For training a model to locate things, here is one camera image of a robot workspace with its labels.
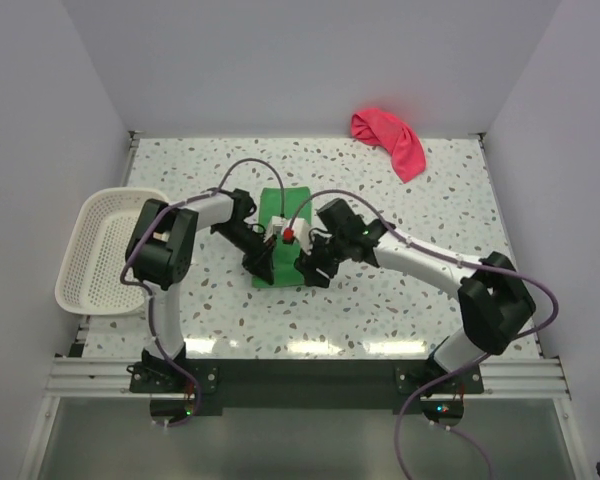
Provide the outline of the green towel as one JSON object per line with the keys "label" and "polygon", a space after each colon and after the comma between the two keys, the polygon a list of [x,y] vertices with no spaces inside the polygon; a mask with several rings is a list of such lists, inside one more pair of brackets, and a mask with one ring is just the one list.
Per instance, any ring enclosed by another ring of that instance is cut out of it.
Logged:
{"label": "green towel", "polygon": [[[285,188],[285,217],[290,218],[309,196],[311,191],[307,186]],[[259,209],[257,211],[258,224],[266,227],[274,215],[280,213],[281,190],[278,188],[264,188],[260,195]],[[273,252],[274,283],[267,284],[263,280],[253,277],[254,288],[273,287],[299,287],[304,284],[304,278],[294,267],[294,262],[299,256],[298,244],[286,245],[281,239],[277,241]]]}

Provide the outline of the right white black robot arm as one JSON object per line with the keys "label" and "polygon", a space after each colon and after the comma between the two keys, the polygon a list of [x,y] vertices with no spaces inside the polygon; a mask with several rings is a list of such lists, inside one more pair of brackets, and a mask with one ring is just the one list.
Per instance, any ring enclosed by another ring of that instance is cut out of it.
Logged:
{"label": "right white black robot arm", "polygon": [[337,198],[317,212],[318,232],[300,218],[282,228],[287,244],[297,243],[294,266],[308,286],[326,288],[345,261],[405,273],[457,301],[461,327],[429,355],[420,379],[439,393],[461,380],[460,369],[485,355],[500,355],[536,311],[536,305],[510,259],[498,252],[468,257],[430,244],[418,244],[392,224],[365,222]]}

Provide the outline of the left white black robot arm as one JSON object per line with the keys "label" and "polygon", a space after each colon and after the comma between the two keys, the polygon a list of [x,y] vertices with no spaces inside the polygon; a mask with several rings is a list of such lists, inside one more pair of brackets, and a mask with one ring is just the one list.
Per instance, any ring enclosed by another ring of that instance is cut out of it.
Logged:
{"label": "left white black robot arm", "polygon": [[256,210],[250,194],[240,189],[204,193],[175,204],[151,198],[142,206],[120,281],[146,294],[149,344],[142,363],[158,360],[151,378],[163,391],[176,392],[187,380],[180,284],[188,275],[198,232],[220,234],[243,254],[247,272],[273,283],[276,235],[247,222]]}

